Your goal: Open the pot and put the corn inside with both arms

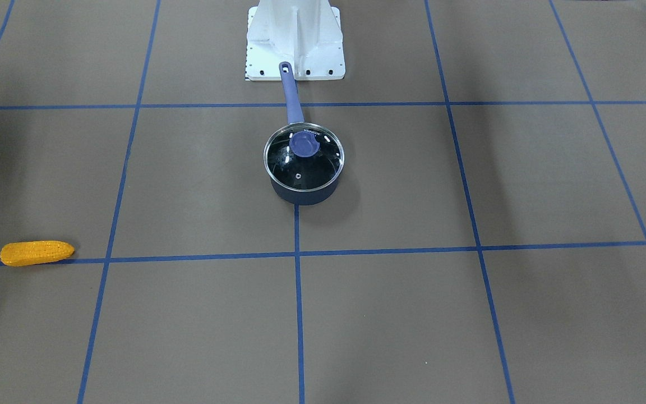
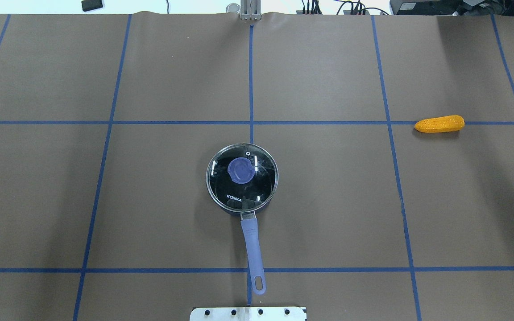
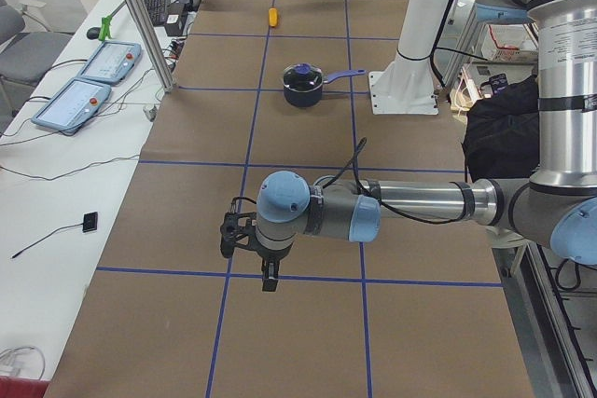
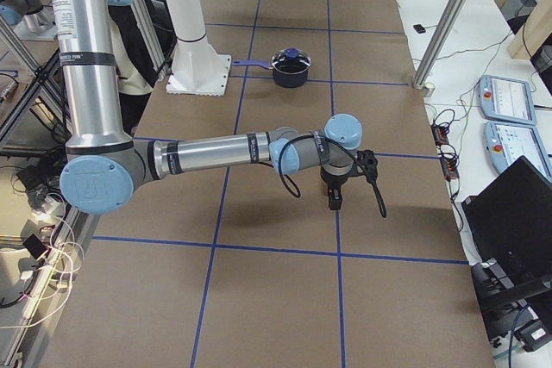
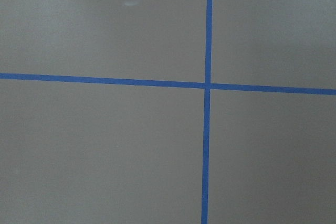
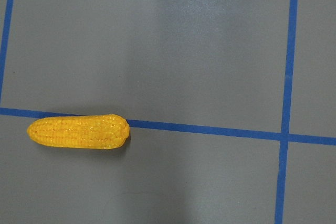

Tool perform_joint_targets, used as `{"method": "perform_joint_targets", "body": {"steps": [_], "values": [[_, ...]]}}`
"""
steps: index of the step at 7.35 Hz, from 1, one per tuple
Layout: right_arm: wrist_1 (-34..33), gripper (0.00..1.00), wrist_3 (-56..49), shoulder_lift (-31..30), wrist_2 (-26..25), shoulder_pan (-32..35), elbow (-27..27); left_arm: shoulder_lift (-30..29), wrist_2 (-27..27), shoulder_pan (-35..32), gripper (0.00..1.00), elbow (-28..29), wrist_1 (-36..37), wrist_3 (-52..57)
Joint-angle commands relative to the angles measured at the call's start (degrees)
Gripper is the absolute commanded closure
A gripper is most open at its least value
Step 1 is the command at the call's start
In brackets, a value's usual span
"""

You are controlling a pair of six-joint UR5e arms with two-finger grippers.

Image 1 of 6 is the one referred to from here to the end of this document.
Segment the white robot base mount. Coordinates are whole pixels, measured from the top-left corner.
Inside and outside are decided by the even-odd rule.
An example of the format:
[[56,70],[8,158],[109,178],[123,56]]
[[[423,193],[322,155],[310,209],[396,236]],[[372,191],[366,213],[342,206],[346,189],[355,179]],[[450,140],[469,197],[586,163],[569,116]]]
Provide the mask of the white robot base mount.
[[261,1],[247,13],[244,79],[280,80],[289,62],[296,80],[346,76],[340,10],[328,1]]

